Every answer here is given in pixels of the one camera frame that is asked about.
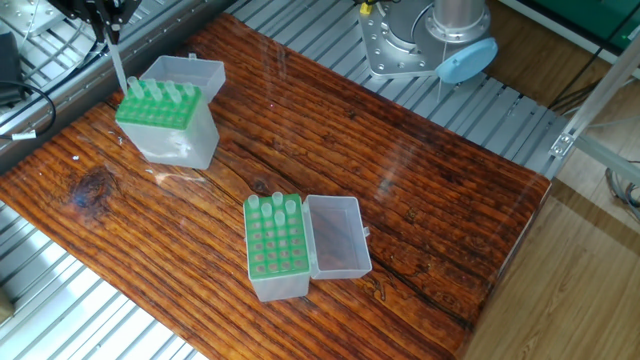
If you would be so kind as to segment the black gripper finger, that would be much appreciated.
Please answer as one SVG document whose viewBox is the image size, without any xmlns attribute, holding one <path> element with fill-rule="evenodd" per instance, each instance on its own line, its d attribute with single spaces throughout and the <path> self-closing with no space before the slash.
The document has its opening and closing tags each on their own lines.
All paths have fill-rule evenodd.
<svg viewBox="0 0 640 360">
<path fill-rule="evenodd" d="M 106 10 L 104 0 L 86 0 L 86 8 L 89 14 L 89 22 L 97 37 L 104 36 L 105 21 L 109 19 L 104 14 Z"/>
<path fill-rule="evenodd" d="M 108 36 L 118 43 L 122 27 L 135 12 L 135 0 L 108 0 Z"/>
</svg>

